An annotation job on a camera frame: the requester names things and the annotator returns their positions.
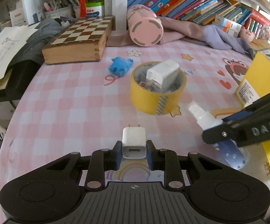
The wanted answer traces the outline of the white blue spray bottle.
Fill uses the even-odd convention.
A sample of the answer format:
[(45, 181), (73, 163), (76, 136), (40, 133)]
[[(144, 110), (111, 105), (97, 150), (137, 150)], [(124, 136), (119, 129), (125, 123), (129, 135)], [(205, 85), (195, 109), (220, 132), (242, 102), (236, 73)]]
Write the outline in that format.
[[(193, 115), (202, 130), (213, 128), (223, 122), (222, 119), (215, 118), (194, 101), (188, 104), (187, 110)], [(248, 154), (242, 148), (238, 148), (236, 142), (231, 139), (215, 143), (213, 147), (227, 164), (236, 170), (242, 170), (249, 160)]]

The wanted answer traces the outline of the white USB charger cube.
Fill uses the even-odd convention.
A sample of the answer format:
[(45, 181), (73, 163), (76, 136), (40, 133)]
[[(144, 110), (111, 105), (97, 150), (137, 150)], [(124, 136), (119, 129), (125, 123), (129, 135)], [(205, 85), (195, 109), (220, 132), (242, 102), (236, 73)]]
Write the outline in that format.
[(146, 129), (141, 126), (125, 127), (122, 132), (122, 155), (125, 159), (146, 157)]

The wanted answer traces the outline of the yellow tape roll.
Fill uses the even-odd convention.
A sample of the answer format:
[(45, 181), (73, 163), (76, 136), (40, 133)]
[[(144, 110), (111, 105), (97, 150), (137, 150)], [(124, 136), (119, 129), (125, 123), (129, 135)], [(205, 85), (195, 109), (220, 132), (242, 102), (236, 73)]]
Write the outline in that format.
[(130, 80), (131, 102), (136, 109), (147, 114), (180, 116), (181, 111), (178, 104), (186, 86), (187, 77), (179, 69), (176, 79), (168, 91), (164, 93), (150, 91), (146, 87), (146, 73), (148, 69), (157, 64), (158, 62), (143, 63), (133, 69)]

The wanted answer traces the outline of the white power adapter block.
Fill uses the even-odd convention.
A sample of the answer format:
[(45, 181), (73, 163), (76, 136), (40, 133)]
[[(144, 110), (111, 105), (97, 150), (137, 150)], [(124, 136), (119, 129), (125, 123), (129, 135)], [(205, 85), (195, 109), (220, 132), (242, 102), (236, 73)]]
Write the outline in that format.
[(152, 91), (164, 93), (175, 82), (179, 73), (179, 64), (165, 60), (149, 68), (146, 72), (146, 86)]

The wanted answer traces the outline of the stack of papers and books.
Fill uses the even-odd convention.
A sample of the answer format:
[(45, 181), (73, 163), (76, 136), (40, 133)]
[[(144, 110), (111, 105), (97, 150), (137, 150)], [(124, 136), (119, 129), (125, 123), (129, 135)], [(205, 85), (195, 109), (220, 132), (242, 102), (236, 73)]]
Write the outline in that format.
[(262, 39), (253, 39), (250, 46), (255, 52), (262, 53), (270, 61), (270, 44), (267, 41)]

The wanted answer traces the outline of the pink checkered table mat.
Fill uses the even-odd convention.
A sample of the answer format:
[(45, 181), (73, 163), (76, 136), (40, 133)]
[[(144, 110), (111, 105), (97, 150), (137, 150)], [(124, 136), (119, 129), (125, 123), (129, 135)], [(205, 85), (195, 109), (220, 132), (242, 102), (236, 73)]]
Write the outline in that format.
[[(187, 77), (178, 111), (150, 115), (130, 100), (130, 74), (118, 78), (109, 72), (112, 59), (130, 58), (134, 65), (171, 59)], [(239, 107), (236, 81), (225, 60), (251, 65), (247, 55), (220, 51), (187, 41), (150, 48), (106, 48), (93, 63), (43, 65), (9, 123), (0, 150), (0, 190), (10, 180), (71, 152), (90, 155), (112, 148), (127, 126), (141, 126), (157, 148), (179, 155), (197, 151), (222, 161), (219, 152), (203, 142), (202, 129), (187, 111), (195, 101), (207, 111)], [(0, 223), (5, 220), (0, 207)]]

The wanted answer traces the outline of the orange white medicine boxes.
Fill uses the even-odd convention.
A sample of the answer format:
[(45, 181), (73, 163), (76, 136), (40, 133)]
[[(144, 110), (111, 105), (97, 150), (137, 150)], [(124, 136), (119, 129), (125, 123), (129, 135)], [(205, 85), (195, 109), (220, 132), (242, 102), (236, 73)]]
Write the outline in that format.
[(215, 16), (215, 20), (214, 20), (213, 24), (215, 26), (217, 26), (218, 28), (220, 28), (225, 33), (227, 33), (231, 36), (234, 36), (235, 38), (238, 37), (239, 32), (241, 30), (240, 24), (238, 24), (234, 21), (228, 20), (228, 19), (226, 19), (222, 16), (219, 16), (219, 15)]

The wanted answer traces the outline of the blue crumpled object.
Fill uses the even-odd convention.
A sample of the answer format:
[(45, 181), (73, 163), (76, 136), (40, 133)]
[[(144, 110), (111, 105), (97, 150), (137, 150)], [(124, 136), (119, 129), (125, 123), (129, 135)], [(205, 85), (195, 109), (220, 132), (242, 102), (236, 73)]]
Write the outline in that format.
[(132, 59), (124, 59), (116, 57), (112, 59), (112, 64), (109, 67), (109, 71), (119, 77), (123, 77), (134, 64)]

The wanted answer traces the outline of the pink purple cloth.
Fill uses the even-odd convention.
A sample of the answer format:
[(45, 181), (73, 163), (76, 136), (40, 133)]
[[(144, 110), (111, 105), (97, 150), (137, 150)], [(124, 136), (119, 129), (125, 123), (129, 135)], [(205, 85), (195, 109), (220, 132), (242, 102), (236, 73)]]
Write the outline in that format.
[[(214, 25), (200, 26), (188, 21), (158, 17), (164, 28), (163, 37), (156, 45), (163, 45), (176, 40), (189, 41), (210, 46), (216, 50), (234, 50), (240, 54), (248, 53), (254, 57), (254, 51), (243, 38), (235, 38)], [(136, 45), (130, 38), (129, 31), (124, 35), (108, 37), (107, 47), (122, 47)]]

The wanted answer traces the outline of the wooden chess board box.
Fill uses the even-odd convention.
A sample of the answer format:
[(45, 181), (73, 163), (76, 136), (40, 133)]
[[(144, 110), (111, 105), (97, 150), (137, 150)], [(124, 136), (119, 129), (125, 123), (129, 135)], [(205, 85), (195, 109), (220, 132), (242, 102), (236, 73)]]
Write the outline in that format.
[(113, 16), (77, 19), (42, 48), (45, 63), (98, 62), (113, 24)]

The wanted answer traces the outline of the row of colourful books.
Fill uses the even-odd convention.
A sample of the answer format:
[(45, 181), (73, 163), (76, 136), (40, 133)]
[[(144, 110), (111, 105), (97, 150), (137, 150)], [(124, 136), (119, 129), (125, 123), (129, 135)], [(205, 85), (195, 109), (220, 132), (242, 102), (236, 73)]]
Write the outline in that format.
[(234, 0), (128, 0), (128, 8), (134, 5), (144, 5), (157, 16), (199, 25), (213, 24), (219, 15), (255, 34), (270, 26), (270, 21), (258, 11)]

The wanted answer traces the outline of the pink cylindrical bottle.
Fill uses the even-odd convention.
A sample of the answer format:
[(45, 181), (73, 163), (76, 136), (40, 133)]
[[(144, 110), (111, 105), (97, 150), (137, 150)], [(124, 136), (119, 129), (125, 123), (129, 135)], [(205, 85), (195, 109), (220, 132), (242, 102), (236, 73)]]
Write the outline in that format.
[(144, 5), (134, 5), (128, 9), (127, 24), (131, 40), (139, 46), (153, 46), (163, 37), (161, 20)]

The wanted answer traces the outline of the red white marker bottle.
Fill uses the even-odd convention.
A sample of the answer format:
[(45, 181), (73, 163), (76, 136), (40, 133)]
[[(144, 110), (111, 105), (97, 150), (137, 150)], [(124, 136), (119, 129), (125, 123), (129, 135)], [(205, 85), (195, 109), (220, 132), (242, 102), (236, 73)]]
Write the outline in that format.
[(86, 17), (86, 0), (79, 0), (80, 5), (80, 11), (79, 11), (79, 17), (80, 18), (85, 18)]

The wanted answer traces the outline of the white paper sheets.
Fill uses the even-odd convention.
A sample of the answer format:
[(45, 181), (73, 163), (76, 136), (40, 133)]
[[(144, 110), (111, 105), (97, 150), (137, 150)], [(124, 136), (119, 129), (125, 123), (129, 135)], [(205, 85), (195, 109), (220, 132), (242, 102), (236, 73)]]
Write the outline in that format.
[(0, 33), (0, 80), (4, 77), (13, 57), (27, 43), (27, 39), (37, 31), (35, 27), (35, 25), (6, 27)]

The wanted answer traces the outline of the green lid white jar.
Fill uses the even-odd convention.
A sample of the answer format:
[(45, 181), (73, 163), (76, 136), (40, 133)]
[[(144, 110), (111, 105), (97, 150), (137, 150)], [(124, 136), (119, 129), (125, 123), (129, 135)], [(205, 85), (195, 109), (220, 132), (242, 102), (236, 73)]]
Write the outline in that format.
[(87, 17), (103, 17), (104, 16), (104, 1), (89, 1), (86, 2)]

